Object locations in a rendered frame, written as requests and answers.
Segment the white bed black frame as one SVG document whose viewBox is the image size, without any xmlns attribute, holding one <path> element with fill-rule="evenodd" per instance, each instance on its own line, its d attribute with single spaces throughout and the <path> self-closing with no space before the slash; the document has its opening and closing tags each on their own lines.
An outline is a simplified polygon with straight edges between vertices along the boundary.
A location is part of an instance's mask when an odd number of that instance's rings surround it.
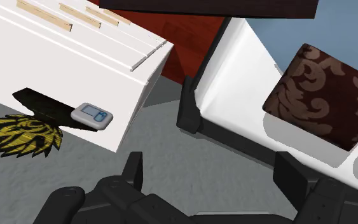
<svg viewBox="0 0 358 224">
<path fill-rule="evenodd" d="M 344 151 L 262 106 L 281 77 L 244 18 L 226 18 L 195 77 L 183 83 L 177 126 L 272 164 L 286 151 L 323 174 L 358 189 L 358 143 Z"/>
</svg>

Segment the yellow black spiky plant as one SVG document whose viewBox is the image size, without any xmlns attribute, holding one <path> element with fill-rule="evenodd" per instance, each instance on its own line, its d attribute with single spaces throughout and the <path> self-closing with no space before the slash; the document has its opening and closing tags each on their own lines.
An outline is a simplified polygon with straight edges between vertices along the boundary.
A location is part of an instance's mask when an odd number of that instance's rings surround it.
<svg viewBox="0 0 358 224">
<path fill-rule="evenodd" d="M 63 133 L 29 115 L 6 115 L 0 118 L 0 157 L 48 156 L 52 148 L 60 149 Z"/>
</svg>

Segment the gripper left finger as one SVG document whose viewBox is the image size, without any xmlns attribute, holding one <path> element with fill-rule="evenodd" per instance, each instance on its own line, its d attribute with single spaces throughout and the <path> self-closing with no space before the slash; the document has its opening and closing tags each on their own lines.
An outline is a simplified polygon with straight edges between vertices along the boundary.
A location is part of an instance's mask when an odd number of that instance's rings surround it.
<svg viewBox="0 0 358 224">
<path fill-rule="evenodd" d="M 53 191 L 33 224 L 195 224 L 155 194 L 144 195 L 142 152 L 129 154 L 120 175 L 98 181 L 88 193 L 78 186 Z"/>
</svg>

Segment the grey handheld device blue screen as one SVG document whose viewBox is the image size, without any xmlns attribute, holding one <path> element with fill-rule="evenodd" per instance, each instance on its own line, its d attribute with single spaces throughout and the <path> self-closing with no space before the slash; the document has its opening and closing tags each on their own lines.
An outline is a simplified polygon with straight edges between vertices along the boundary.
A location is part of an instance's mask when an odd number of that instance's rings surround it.
<svg viewBox="0 0 358 224">
<path fill-rule="evenodd" d="M 104 130 L 113 120 L 113 115 L 93 104 L 84 102 L 71 112 L 71 118 L 96 130 Z"/>
</svg>

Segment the brown patterned pillow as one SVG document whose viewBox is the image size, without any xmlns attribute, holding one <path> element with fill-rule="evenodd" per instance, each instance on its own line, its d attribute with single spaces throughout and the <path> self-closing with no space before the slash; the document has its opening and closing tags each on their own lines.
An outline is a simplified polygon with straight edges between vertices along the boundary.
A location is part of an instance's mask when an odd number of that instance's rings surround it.
<svg viewBox="0 0 358 224">
<path fill-rule="evenodd" d="M 263 110 L 349 151 L 358 142 L 358 70 L 304 44 Z"/>
</svg>

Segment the white chest of drawers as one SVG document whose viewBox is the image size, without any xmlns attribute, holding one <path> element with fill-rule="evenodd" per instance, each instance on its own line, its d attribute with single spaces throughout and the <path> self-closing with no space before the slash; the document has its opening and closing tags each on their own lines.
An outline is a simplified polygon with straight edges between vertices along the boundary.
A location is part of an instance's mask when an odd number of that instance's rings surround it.
<svg viewBox="0 0 358 224">
<path fill-rule="evenodd" d="M 87 0 L 0 0 L 0 103 L 26 113 L 13 94 L 31 88 L 74 108 L 93 104 L 112 122 L 69 133 L 116 151 L 172 47 Z"/>
</svg>

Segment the black flat block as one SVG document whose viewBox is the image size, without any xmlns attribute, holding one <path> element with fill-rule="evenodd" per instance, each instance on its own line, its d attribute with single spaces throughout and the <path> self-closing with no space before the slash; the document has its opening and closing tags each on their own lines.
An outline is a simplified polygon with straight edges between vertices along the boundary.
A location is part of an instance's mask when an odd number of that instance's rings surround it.
<svg viewBox="0 0 358 224">
<path fill-rule="evenodd" d="M 12 96 L 27 109 L 34 113 L 34 117 L 54 127 L 70 127 L 74 129 L 97 130 L 71 118 L 74 108 L 60 101 L 52 99 L 30 88 L 24 88 L 12 93 Z"/>
</svg>

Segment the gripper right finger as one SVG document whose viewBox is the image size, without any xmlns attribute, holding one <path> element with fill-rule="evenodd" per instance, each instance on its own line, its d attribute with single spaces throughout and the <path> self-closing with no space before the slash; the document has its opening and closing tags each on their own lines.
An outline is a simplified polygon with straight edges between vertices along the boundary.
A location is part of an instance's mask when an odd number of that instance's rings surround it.
<svg viewBox="0 0 358 224">
<path fill-rule="evenodd" d="M 293 224 L 358 224 L 358 190 L 290 153 L 276 152 L 273 181 L 298 212 Z"/>
</svg>

